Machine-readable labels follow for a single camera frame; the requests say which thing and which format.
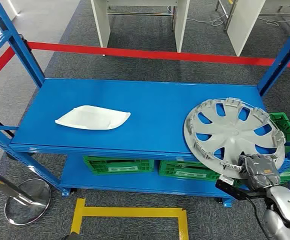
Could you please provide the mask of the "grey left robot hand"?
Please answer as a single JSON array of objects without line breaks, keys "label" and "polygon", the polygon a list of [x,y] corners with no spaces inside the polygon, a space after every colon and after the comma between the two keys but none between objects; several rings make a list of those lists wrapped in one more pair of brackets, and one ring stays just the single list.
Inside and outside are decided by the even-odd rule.
[{"label": "grey left robot hand", "polygon": [[61,240],[82,240],[82,236],[76,232],[71,232],[70,234],[63,237]]}]

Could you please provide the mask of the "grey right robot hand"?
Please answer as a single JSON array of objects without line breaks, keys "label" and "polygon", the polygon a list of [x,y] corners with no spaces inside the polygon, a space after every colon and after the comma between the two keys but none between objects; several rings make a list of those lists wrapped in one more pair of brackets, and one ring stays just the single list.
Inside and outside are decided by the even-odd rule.
[{"label": "grey right robot hand", "polygon": [[239,157],[242,173],[247,175],[247,185],[252,191],[279,186],[281,182],[275,162],[263,154],[244,154]]}]

